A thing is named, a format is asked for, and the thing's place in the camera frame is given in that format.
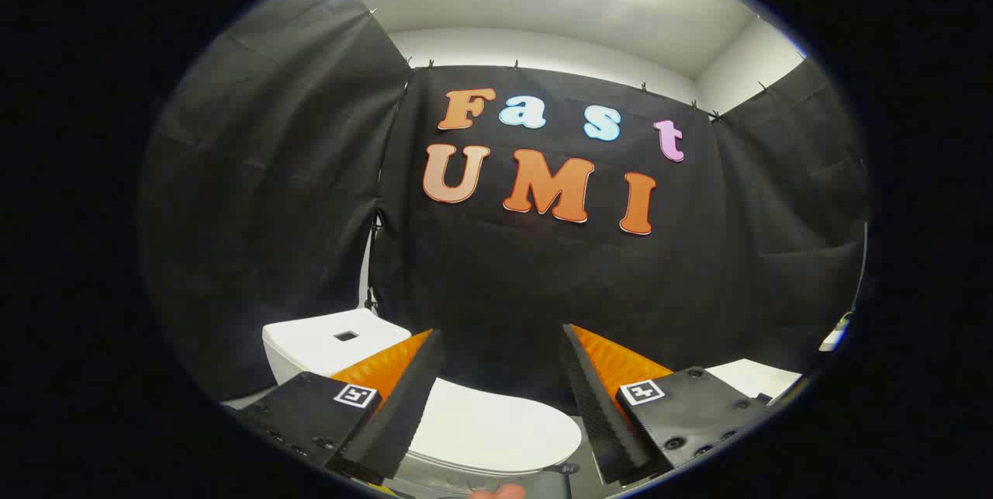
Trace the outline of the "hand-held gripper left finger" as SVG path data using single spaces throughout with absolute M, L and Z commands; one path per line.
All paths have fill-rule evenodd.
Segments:
M 316 470 L 383 484 L 410 449 L 444 350 L 431 329 L 332 376 L 301 372 L 235 411 L 235 421 Z

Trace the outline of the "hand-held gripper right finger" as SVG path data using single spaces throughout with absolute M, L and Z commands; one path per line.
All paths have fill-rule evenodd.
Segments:
M 673 371 L 575 324 L 562 333 L 562 369 L 605 483 L 677 470 L 766 417 L 765 403 L 705 368 Z

